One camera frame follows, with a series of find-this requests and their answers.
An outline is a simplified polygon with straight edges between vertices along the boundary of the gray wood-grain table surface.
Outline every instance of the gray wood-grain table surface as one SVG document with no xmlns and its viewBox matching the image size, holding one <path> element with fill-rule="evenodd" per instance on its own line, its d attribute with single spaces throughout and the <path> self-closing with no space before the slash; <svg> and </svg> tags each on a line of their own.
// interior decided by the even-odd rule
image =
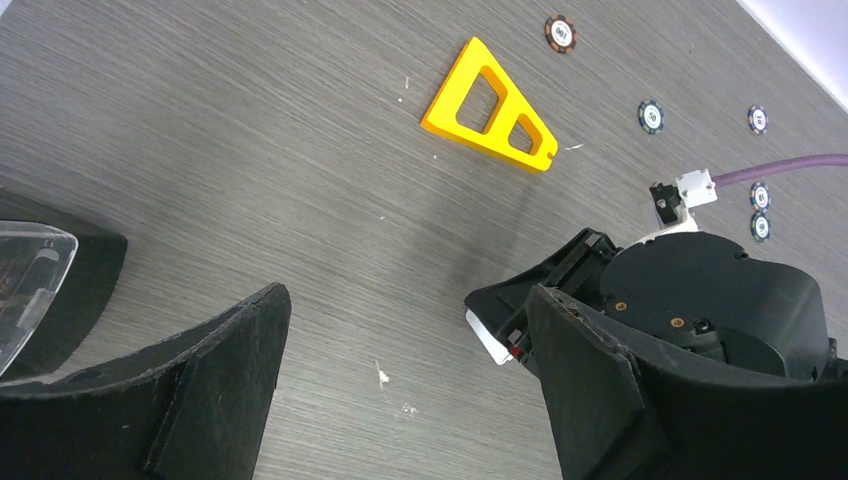
<svg viewBox="0 0 848 480">
<path fill-rule="evenodd" d="M 544 40 L 552 13 L 575 21 L 571 55 Z M 475 35 L 559 140 L 548 172 L 418 126 Z M 636 121 L 646 98 L 666 112 L 656 136 Z M 764 137 L 746 125 L 753 103 Z M 491 361 L 465 294 L 586 226 L 634 240 L 654 181 L 845 152 L 846 133 L 732 0 L 15 0 L 0 18 L 3 183 L 130 241 L 107 311 L 58 373 L 285 283 L 261 479 L 557 478 L 538 382 Z M 751 239 L 748 185 L 699 222 L 814 275 L 845 355 L 848 172 L 768 182 L 770 242 Z"/>
</svg>

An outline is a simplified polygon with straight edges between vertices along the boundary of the clear acrylic piece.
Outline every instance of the clear acrylic piece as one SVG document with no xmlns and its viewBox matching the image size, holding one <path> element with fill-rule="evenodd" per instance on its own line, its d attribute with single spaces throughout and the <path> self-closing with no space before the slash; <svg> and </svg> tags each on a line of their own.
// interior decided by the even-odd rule
<svg viewBox="0 0 848 480">
<path fill-rule="evenodd" d="M 78 246 L 58 228 L 0 221 L 0 375 L 41 323 Z"/>
</svg>

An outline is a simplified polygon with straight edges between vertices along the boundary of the casino chip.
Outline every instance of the casino chip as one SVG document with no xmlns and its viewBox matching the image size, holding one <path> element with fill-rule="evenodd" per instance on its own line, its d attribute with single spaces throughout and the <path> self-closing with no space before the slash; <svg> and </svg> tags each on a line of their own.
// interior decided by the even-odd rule
<svg viewBox="0 0 848 480">
<path fill-rule="evenodd" d="M 751 205 L 758 212 L 767 212 L 771 207 L 771 193 L 763 182 L 751 185 Z"/>
<path fill-rule="evenodd" d="M 574 29 L 570 18 L 552 15 L 545 22 L 545 38 L 555 51 L 571 53 L 577 45 L 577 30 Z"/>
<path fill-rule="evenodd" d="M 754 240 L 763 243 L 771 237 L 771 222 L 766 214 L 757 212 L 751 217 L 751 235 Z"/>
<path fill-rule="evenodd" d="M 663 111 L 655 100 L 645 100 L 639 104 L 639 125 L 642 130 L 655 135 L 663 129 Z"/>
<path fill-rule="evenodd" d="M 768 130 L 768 114 L 760 105 L 751 105 L 748 109 L 748 126 L 757 135 L 762 135 Z"/>
</svg>

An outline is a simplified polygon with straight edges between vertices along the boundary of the purple cable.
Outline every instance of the purple cable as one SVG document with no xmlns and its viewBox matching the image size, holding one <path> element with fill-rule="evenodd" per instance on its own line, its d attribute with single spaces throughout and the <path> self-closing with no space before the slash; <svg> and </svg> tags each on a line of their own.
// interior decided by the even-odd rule
<svg viewBox="0 0 848 480">
<path fill-rule="evenodd" d="M 733 185 L 734 183 L 756 180 L 775 173 L 810 167 L 848 167 L 848 155 L 844 153 L 831 153 L 827 155 L 810 155 L 809 157 L 778 160 L 777 162 L 764 163 L 756 167 L 717 175 L 713 177 L 713 182 L 715 182 L 716 188 L 721 188 Z"/>
</svg>

